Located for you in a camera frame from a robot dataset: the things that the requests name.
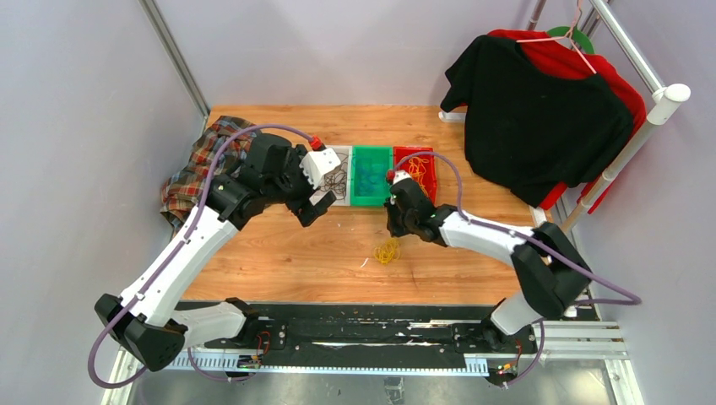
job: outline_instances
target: cable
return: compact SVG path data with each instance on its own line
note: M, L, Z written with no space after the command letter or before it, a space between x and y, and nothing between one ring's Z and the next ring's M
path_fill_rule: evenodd
M206 205L206 199L209 196L209 184L211 184L212 179L214 178L214 171L216 170L216 165L219 163L220 156L224 154L224 151L229 147L229 145L234 142L235 139L239 138L241 135L245 133L250 133L257 131L259 129L282 129L284 131L293 132L294 134L306 139L310 144L311 147L315 150L323 146L323 143L321 140L317 137L312 137L311 135L308 135L307 133L300 131L298 129L288 127L286 125L281 124L262 124L262 125L254 125L251 127L246 127L244 129L241 129L240 131L234 133L231 135L230 138L226 139L224 143L221 144L219 149L214 154L214 159L211 161L211 165L209 166L209 173L206 176L206 179L203 182L203 190L201 199L199 200L199 203L197 205L197 215L194 217L194 220L188 225L187 231L184 233L183 240L189 240L189 237L192 235L193 231L196 229L197 223L199 219L201 218L204 206ZM102 329L102 332L100 332L100 335L95 340L94 344L92 344L92 349L89 351L89 357L87 358L87 371L89 373L89 378L97 385L105 389L114 389L114 388L120 388L127 384L131 384L135 380L137 380L144 372L147 371L147 367L142 367L137 374L127 378L125 381L120 382L108 382L102 380L97 375L97 370L95 368L95 359L97 357L97 352L100 349L100 345L105 340L107 335L110 333L110 331L117 325L117 323L137 304L139 301L138 296L141 296L141 294L144 294L149 290L149 287L151 287L152 283L164 272L164 269L169 265L171 260L176 257L176 255L179 253L179 251L184 247L185 242L180 241L174 249L169 253L169 255L166 257L166 259L157 267L154 273L152 273L151 276L147 279L147 281L142 285L142 287L138 290L137 294L132 297L131 300L127 303L127 305L124 306L112 319L107 323L104 329ZM189 360L192 360L192 355L189 349L187 349L187 352L189 353Z
M217 375L211 375L207 373L204 370L201 370L199 368L199 365L197 364L197 360L194 359L194 356L192 354L192 348L187 348L187 357L189 358L189 363L192 364L192 368L194 371L198 372L202 377L208 378L211 381L218 381L218 382L242 382L246 381L249 378L253 377L256 373L253 373L251 375L246 375L243 377L219 377Z
M468 215L463 211L463 207L462 207L462 204L463 204L463 202L462 202L462 200L463 200L463 178L460 176L458 168L455 166L455 164L453 162L451 162L445 156L443 156L437 152L432 152L432 151L415 152L414 154L409 154L408 156L405 156L404 158L402 158L393 167L393 170L397 171L398 168L403 163L405 163L406 160L412 159L416 156L421 156L421 155L435 156L436 158L447 163L447 165L450 166L450 169L453 170L453 173L455 174L455 177L458 181L458 201L457 201L458 215L462 219L468 221L468 223L470 223L470 224L484 226L488 229L504 232L508 235L515 235L515 236L519 237L520 239L526 240L531 245L539 247L540 249L542 249L542 251L545 251L548 255L550 255L553 258L555 258L556 260L559 260L560 262L564 263L567 267L571 268L572 270L576 271L577 273L582 274L584 277L596 282L597 284L601 284L601 285L605 286L607 289L610 289L610 290L612 290L618 294L624 295L625 297L628 298L628 300L614 300L614 299L581 300L581 301L575 301L575 304L580 304L580 305L584 305L584 304L639 305L642 303L642 299L639 298L638 295L634 294L633 292L631 292L627 289L623 289L622 287L619 287L618 285L612 283L611 281L609 281L605 278L602 278L594 273L591 273L589 270L587 270L585 268L582 268L577 263L564 257L561 253L559 253L558 251L555 251L554 249L552 249L551 247L546 245L541 240L537 240L536 238L534 238L530 235L523 234L522 232L518 232L514 229L509 229L508 227L502 226L500 224L493 224L493 223L489 223L486 221L481 221L479 219L472 219L472 218L468 217ZM534 368L534 365L537 364L537 361L539 360L540 356L542 355L542 350L545 347L545 323L541 319L539 320L539 323L540 323L540 332L541 332L540 347L537 349L537 353L534 355L534 359L527 366L527 368L524 369L524 371L522 373L519 373L519 375L517 377L515 377L514 380L507 383L509 386L514 384L517 381L522 380L522 378L525 375L527 375L527 373L529 373L530 370L532 370Z
M540 319L540 346L537 348L537 353L534 354L534 359L529 362L529 365L527 368L524 369L523 372L519 373L514 379L512 379L509 382L506 382L508 386L511 386L520 380L522 380L527 373L529 373L536 365L537 362L540 361L540 357L542 357L542 351L545 350L545 321Z
M504 369L504 367L507 367L508 365L510 365L510 367L517 367L517 364L519 363L519 358L522 357L522 344L519 342L519 339L515 339L515 343L517 344L517 347L518 347L517 358L515 360L505 364L503 366L503 369Z
M263 346L263 339L261 339L261 335L256 335L256 337L258 338L258 347L256 348L256 358L258 359L258 352L261 350L261 347Z
M269 348L271 348L271 333L269 331L261 331L258 333L259 338L261 335L267 335L268 338L266 339L266 348L263 350L263 355L266 355L266 353L269 352Z

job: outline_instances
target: pink hanger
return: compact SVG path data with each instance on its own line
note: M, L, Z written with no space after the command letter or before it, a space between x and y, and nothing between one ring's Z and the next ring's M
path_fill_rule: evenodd
M572 24L569 26L569 30L564 36L556 36L553 38L537 38L534 40L518 40L518 43L527 43L527 42L547 42L547 41L558 41L558 40L569 40L569 42L572 43L572 48L577 52L579 57L582 58L584 63L589 66L589 70L592 71L592 73L596 74L597 71L592 67L592 64L589 63L587 58L584 56L584 54L578 49L577 44L574 43L572 40L572 32L574 31L574 27L577 26L577 22L579 22L579 16L582 14L582 0L577 0L577 12L574 14L574 19L572 20Z

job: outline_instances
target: gray wall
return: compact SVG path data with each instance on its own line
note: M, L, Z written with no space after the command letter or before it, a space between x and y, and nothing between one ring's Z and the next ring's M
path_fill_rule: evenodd
M93 305L168 241L201 119L136 1L2 1L0 55L0 402L98 403Z
M595 272L644 299L638 308L602 311L622 327L646 403L712 403L716 6L630 0L615 2L614 10L662 79L690 85L692 99L654 134L577 234ZM648 98L605 27L595 46Z
M534 0L159 0L211 105L434 105L477 36L527 24ZM540 27L568 24L547 2Z

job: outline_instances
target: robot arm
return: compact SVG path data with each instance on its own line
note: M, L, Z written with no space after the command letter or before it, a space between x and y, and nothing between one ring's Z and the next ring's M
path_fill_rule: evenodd
M268 205L284 203L304 227L325 214L335 195L328 192L315 205L310 197L323 184L323 177L339 165L340 159L330 148L308 152L302 145L292 148L284 138L259 135L236 179L219 175L212 180L190 239L185 239L185 234L199 208L192 210L187 225L144 274L120 296L102 295L95 312L107 325L130 301L138 299L111 335L152 371L166 367L184 348L210 340L241 340L245 336L250 341L258 314L237 298L196 310L174 308L209 259ZM140 289L172 254L175 256L159 277L141 294Z
M461 247L514 267L521 291L498 303L483 320L479 340L498 350L506 338L540 319L559 319L582 293L589 279L533 246L518 233L535 238L588 269L559 227L544 223L538 228L499 224L467 214L465 220L451 205L435 207L406 172L395 173L386 201L388 230L392 236L418 235L440 246Z

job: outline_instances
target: plaid fabric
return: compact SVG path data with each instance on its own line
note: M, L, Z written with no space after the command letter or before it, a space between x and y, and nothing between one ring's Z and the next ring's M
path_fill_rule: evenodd
M216 151L231 135L252 125L254 124L235 116L220 116L194 143L188 165L161 187L160 212L174 226L175 231L184 225L189 212L197 205L203 190L203 181L209 173L209 166ZM251 141L258 133L260 131L244 134L234 140L220 156L214 175L230 170L230 175L235 176L241 161L247 156Z

